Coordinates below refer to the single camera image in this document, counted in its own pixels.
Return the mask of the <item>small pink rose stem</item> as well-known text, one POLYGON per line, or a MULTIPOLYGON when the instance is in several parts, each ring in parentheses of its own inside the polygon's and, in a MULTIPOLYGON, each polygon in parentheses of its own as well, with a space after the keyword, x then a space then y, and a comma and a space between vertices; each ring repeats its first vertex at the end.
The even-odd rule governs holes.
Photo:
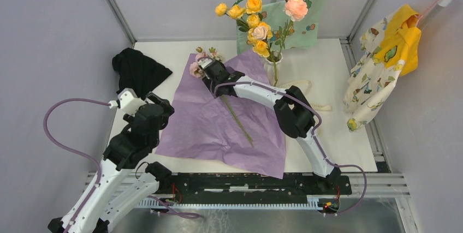
MULTIPOLYGON (((223 61, 223 56, 220 55, 214 47, 210 47, 208 50, 204 50, 202 47, 199 46, 196 48, 196 52, 197 54, 195 56, 195 61, 192 62, 191 65, 189 66, 189 73, 196 78, 203 78, 206 76, 203 70, 200 68, 199 62, 205 61, 207 58, 214 59, 220 62, 223 61)), ((253 148, 254 147, 253 139, 243 127, 241 121, 239 120, 233 108, 231 107, 229 100, 226 97, 221 96, 221 101, 226 105, 228 111, 233 116, 236 124, 239 126, 239 128, 245 135, 246 139, 248 140, 249 144, 253 148)))

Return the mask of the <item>black cloth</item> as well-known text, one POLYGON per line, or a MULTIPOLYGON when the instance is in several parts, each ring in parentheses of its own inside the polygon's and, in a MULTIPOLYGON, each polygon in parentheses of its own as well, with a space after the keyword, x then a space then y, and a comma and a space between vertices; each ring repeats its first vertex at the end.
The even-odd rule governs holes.
POLYGON ((173 72, 141 51, 126 48, 112 59, 112 68, 119 74, 118 91, 132 89, 145 99, 149 92, 162 84, 173 72))

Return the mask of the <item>purple wrapping paper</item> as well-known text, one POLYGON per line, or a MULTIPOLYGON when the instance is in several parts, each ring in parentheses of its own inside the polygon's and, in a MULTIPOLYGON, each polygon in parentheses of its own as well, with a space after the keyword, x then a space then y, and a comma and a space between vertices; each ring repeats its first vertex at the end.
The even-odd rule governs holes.
POLYGON ((282 179, 286 137, 273 108, 249 99, 214 98, 190 74, 190 54, 175 92, 174 114, 162 130, 156 154, 166 157, 220 160, 238 169, 282 179))

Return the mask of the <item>single pale pink bud stem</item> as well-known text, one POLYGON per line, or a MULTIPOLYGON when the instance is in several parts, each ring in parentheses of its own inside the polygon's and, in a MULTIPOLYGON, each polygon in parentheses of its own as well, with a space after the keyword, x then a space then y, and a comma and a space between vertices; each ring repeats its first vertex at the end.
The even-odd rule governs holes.
POLYGON ((258 54, 260 57, 265 58, 268 60, 273 67, 274 70, 274 84, 273 86, 277 86, 278 84, 278 73, 277 73, 277 60, 279 56, 275 56, 275 52, 271 50, 270 45, 268 44, 268 36, 269 30, 266 26, 257 26, 252 30, 250 36, 253 40, 256 40, 253 43, 252 50, 258 54))

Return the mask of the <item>yellow rose stem bunch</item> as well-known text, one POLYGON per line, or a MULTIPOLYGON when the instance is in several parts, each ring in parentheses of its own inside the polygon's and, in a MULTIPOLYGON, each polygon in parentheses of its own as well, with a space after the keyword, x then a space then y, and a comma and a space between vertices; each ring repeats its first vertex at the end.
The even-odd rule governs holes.
POLYGON ((263 21, 262 7, 262 0, 247 0, 243 7, 238 4, 228 7, 225 3, 220 3, 215 7, 215 14, 219 17, 227 16, 235 20, 238 31, 246 33, 245 43, 252 48, 256 40, 251 38, 250 33, 257 26, 266 26, 269 30, 267 36, 268 44, 271 47, 270 39, 272 38, 272 31, 270 25, 263 21))

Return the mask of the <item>large pink rose stem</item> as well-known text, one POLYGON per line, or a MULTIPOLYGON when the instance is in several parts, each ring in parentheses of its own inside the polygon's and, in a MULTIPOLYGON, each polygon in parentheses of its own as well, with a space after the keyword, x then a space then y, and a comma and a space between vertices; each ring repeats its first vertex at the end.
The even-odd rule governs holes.
POLYGON ((289 21, 285 23, 282 31, 279 52, 286 48, 286 38, 289 36, 293 23, 301 21, 307 15, 308 4, 304 0, 285 0, 283 11, 289 17, 289 21))

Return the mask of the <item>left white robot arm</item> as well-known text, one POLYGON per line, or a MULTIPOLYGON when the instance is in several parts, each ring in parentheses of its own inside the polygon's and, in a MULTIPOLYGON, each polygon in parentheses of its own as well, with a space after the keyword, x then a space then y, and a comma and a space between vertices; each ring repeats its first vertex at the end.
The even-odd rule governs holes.
POLYGON ((168 100, 149 92, 145 99, 126 88, 116 100, 87 102, 120 109, 127 125, 115 135, 103 152, 102 160, 65 146, 49 132, 48 119, 66 99, 53 105, 46 113, 43 128, 46 136, 58 147, 83 156, 96 165, 97 172, 73 208, 63 217, 48 224, 51 232, 110 232, 141 200, 150 194, 166 193, 171 188, 172 172, 159 162, 149 163, 145 172, 116 198, 114 192, 139 162, 159 145, 159 132, 175 112, 168 100))

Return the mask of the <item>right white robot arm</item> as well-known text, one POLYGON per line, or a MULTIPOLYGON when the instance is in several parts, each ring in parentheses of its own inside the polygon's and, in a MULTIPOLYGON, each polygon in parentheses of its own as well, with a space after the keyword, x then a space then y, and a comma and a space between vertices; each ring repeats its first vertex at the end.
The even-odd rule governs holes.
POLYGON ((341 170, 331 163, 316 134, 321 118, 298 87, 272 87, 242 72, 230 72, 222 62, 208 57, 200 59, 198 64, 204 73, 203 82, 214 97, 249 99, 274 110, 280 129, 295 139, 307 156, 317 190, 329 194, 337 187, 341 170))

